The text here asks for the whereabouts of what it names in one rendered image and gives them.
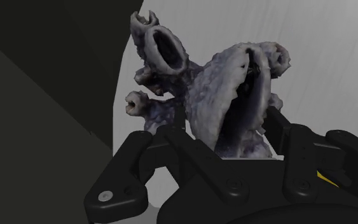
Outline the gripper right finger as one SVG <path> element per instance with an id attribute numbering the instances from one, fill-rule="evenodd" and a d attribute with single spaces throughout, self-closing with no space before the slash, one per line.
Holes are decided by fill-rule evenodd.
<path id="1" fill-rule="evenodd" d="M 358 207 L 358 137 L 345 130 L 324 136 L 291 123 L 273 106 L 263 124 L 267 140 L 284 156 L 283 193 L 295 202 Z"/>

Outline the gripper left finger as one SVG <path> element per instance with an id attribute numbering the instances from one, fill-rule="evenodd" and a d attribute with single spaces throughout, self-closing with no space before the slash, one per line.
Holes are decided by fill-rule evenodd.
<path id="1" fill-rule="evenodd" d="M 242 206 L 250 189 L 244 178 L 201 140 L 185 130 L 186 113 L 175 108 L 174 121 L 156 134 L 131 132 L 86 194 L 83 205 L 89 223 L 111 223 L 142 214 L 148 208 L 146 183 L 158 165 L 170 167 L 183 188 L 190 179 L 202 179 L 229 206 Z"/>

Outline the grey anatomical heart model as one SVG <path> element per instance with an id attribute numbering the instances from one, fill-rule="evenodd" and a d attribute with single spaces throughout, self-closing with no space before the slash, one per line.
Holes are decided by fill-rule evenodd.
<path id="1" fill-rule="evenodd" d="M 272 80 L 290 68 L 284 46 L 237 43 L 201 66 L 153 12 L 148 17 L 132 13 L 130 34 L 144 62 L 134 79 L 144 90 L 125 97 L 125 110 L 144 119 L 144 130 L 155 134 L 173 123 L 176 107 L 182 106 L 191 133 L 220 157 L 272 157 L 263 124 L 270 106 L 283 106 Z"/>

